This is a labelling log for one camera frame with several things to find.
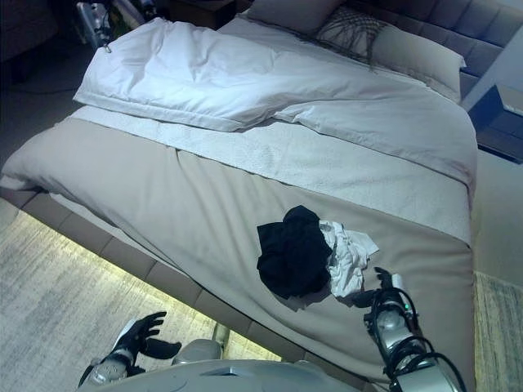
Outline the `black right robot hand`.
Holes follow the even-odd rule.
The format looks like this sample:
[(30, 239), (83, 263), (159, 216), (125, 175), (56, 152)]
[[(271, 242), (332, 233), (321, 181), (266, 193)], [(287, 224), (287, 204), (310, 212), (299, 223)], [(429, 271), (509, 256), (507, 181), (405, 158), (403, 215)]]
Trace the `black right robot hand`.
[(391, 291), (392, 288), (402, 288), (400, 276), (398, 274), (391, 274), (381, 267), (374, 267), (373, 269), (377, 275), (380, 287), (357, 292), (351, 297), (352, 303), (358, 308), (367, 308), (374, 303), (379, 294), (383, 296), (390, 295), (393, 301), (400, 302), (400, 295)]

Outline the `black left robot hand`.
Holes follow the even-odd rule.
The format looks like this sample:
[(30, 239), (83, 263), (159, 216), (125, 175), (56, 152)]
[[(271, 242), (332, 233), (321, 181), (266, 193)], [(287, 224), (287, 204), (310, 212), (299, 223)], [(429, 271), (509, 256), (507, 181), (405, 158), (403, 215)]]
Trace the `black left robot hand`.
[(149, 314), (138, 320), (131, 320), (120, 332), (113, 351), (127, 351), (135, 361), (138, 354), (152, 359), (172, 359), (181, 350), (180, 342), (167, 342), (157, 339), (159, 327), (163, 324), (166, 311)]

